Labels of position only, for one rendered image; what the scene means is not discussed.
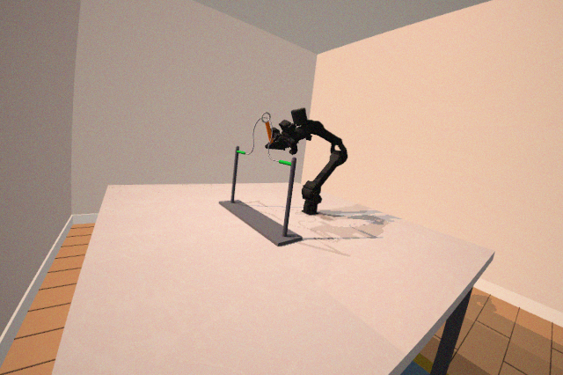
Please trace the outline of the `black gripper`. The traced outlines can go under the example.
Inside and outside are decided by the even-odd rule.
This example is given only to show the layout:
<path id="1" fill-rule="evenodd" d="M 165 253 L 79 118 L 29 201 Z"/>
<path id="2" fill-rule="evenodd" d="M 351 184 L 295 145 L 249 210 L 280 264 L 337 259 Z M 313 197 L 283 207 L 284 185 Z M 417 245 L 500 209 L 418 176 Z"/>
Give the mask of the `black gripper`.
<path id="1" fill-rule="evenodd" d="M 285 132 L 281 132 L 280 130 L 273 127 L 273 143 L 271 143 L 269 145 L 269 149 L 274 149 L 274 150 L 284 150 L 288 147 L 291 148 L 291 150 L 289 150 L 289 153 L 291 155 L 294 155 L 297 153 L 297 143 L 299 143 L 298 141 L 300 141 L 301 136 L 300 133 L 297 129 L 294 130 L 296 133 L 292 136 L 292 137 L 288 137 L 288 134 Z"/>

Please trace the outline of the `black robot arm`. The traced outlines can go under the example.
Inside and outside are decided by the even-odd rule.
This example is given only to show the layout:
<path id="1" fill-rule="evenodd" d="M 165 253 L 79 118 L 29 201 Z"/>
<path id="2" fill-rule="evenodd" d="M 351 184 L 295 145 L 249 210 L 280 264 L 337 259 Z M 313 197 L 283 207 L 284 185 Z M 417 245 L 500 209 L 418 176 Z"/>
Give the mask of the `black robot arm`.
<path id="1" fill-rule="evenodd" d="M 302 212 L 309 216 L 319 215 L 319 213 L 317 213 L 318 204 L 323 200 L 320 196 L 321 187 L 333 171 L 338 166 L 345 163 L 347 160 L 347 149 L 343 145 L 342 139 L 325 129 L 320 121 L 308 120 L 305 107 L 292 110 L 291 115 L 294 123 L 287 120 L 283 120 L 279 123 L 282 131 L 287 133 L 288 137 L 292 137 L 296 133 L 294 130 L 297 129 L 301 136 L 300 140 L 306 138 L 306 140 L 311 141 L 311 134 L 313 134 L 324 138 L 332 145 L 330 149 L 330 161 L 313 181 L 307 180 L 302 188 L 302 196 L 303 199 L 306 200 Z M 339 146 L 340 151 L 335 150 L 336 145 Z"/>

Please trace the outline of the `orange handle with grey loop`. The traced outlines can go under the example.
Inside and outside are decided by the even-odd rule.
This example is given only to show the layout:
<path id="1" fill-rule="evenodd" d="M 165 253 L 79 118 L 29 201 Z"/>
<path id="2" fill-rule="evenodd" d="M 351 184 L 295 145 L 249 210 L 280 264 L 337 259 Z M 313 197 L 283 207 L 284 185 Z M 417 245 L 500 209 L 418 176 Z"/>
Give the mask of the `orange handle with grey loop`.
<path id="1" fill-rule="evenodd" d="M 270 120 L 270 118 L 271 118 L 271 115 L 270 115 L 270 113 L 269 113 L 269 112 L 265 112 L 265 113 L 263 113 L 263 114 L 261 115 L 261 120 L 263 121 L 263 115 L 264 115 L 264 114 L 269 114 L 269 120 Z M 270 125 L 269 125 L 269 120 L 267 120 L 267 121 L 263 121 L 263 122 L 265 122 L 265 123 L 266 123 L 266 127 L 267 127 L 267 134 L 268 134 L 268 139 L 269 139 L 269 142 L 270 142 L 272 133 L 271 133 Z M 273 141 L 273 138 L 272 138 L 272 140 L 271 140 L 271 143 L 273 143 L 273 142 L 274 142 L 274 141 Z"/>

